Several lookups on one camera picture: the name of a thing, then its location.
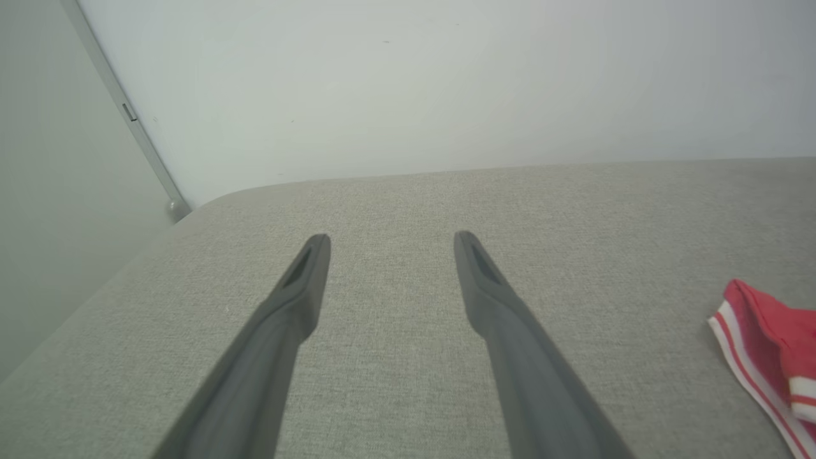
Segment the white wall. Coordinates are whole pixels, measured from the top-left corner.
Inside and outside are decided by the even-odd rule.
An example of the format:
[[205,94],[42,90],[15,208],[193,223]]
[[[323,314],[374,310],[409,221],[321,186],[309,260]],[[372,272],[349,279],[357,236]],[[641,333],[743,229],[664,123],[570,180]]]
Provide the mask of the white wall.
[[0,2],[0,381],[171,226],[166,202],[59,2]]
[[810,0],[81,0],[192,205],[476,167],[816,154]]

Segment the gray fabric surface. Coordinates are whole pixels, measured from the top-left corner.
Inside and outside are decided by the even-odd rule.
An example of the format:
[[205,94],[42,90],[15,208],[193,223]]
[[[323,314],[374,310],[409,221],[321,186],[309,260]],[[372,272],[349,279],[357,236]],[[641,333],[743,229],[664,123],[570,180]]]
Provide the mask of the gray fabric surface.
[[639,457],[789,457],[705,319],[816,298],[816,158],[276,185],[153,243],[0,385],[0,457],[147,457],[313,233],[332,237],[277,457],[508,457],[453,233],[473,231]]

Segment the red striped fabric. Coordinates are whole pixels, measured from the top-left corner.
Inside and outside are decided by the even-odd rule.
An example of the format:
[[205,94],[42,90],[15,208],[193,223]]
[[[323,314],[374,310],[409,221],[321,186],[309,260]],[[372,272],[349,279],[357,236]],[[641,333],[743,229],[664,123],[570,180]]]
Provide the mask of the red striped fabric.
[[816,407],[816,365],[803,364],[816,354],[816,312],[791,310],[733,280],[708,323],[737,380],[768,414],[794,457],[816,459],[816,424],[803,420]]

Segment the fabric upholstery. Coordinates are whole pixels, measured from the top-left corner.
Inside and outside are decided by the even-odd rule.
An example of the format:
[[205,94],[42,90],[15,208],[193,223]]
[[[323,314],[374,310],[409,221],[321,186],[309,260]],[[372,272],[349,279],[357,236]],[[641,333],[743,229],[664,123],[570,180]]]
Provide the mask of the fabric upholstery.
[[816,158],[524,167],[230,194],[0,385],[0,457],[149,457],[311,234],[332,239],[279,458],[509,457],[453,234],[476,234],[639,457],[789,457],[706,318],[816,309]]

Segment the white stripe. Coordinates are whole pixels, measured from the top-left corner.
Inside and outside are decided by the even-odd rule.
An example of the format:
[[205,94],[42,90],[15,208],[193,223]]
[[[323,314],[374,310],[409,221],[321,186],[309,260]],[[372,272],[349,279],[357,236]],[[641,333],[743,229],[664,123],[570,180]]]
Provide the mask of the white stripe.
[[790,448],[793,456],[796,459],[806,459],[806,457],[802,455],[802,452],[799,451],[799,447],[796,446],[796,442],[793,441],[793,438],[791,438],[791,436],[787,433],[785,426],[774,414],[774,410],[772,410],[765,403],[762,397],[760,397],[760,395],[754,390],[753,386],[751,386],[751,383],[745,379],[743,371],[739,369],[739,366],[734,361],[734,356],[731,355],[731,348],[728,345],[728,337],[726,337],[725,332],[722,331],[720,322],[716,318],[712,317],[708,320],[708,325],[711,326],[716,339],[720,342],[720,347],[722,348],[722,353],[725,356],[725,360],[728,362],[728,366],[731,367],[731,372],[737,377],[739,384],[748,392],[749,395],[753,397],[753,399],[762,407],[762,409],[765,410],[765,413],[768,414],[770,420],[774,422],[774,425],[776,425],[776,429],[779,430],[780,434],[782,434],[782,438],[785,440],[785,443],[787,443],[787,447]]
[[799,419],[805,421],[816,422],[816,407],[813,405],[806,405],[804,403],[794,403],[791,405],[793,414]]
[[816,399],[816,381],[808,377],[792,377],[791,394],[804,395],[811,399]]
[[[791,395],[804,395],[811,399],[816,399],[816,381],[808,377],[792,377],[790,380]],[[816,422],[816,407],[806,403],[794,403],[791,405],[793,414],[799,419]]]
[[[723,304],[720,306],[718,312],[722,314],[725,326],[728,328],[731,339],[734,341],[734,350],[736,351],[737,358],[745,368],[745,372],[756,383],[756,386],[765,394],[771,405],[776,408],[784,422],[790,427],[791,432],[801,443],[802,448],[805,449],[812,459],[816,459],[816,443],[814,440],[810,438],[810,435],[808,435],[807,430],[805,430],[801,422],[799,422],[799,420],[793,416],[791,408],[784,403],[778,395],[776,395],[776,392],[771,388],[768,381],[765,380],[762,374],[756,369],[753,362],[748,358],[745,345],[743,344],[742,332],[739,329],[737,318],[734,315],[734,310],[731,308],[728,301],[723,301]],[[791,452],[793,452],[793,455],[797,458],[804,459],[801,455],[799,447],[796,446],[796,442],[788,434],[784,424],[774,414],[774,410],[767,403],[765,403],[761,395],[756,392],[751,383],[748,382],[745,375],[743,375],[742,370],[739,369],[737,362],[734,360],[734,356],[731,354],[728,338],[725,336],[725,332],[722,330],[720,323],[713,317],[708,320],[708,323],[712,327],[717,340],[720,342],[720,347],[725,355],[725,360],[728,362],[729,366],[731,367],[731,371],[737,377],[739,383],[754,398],[754,400],[760,404],[765,412],[768,413],[771,421],[774,422],[777,429],[782,434],[782,437],[785,438],[785,441],[787,442],[788,447],[790,447]]]

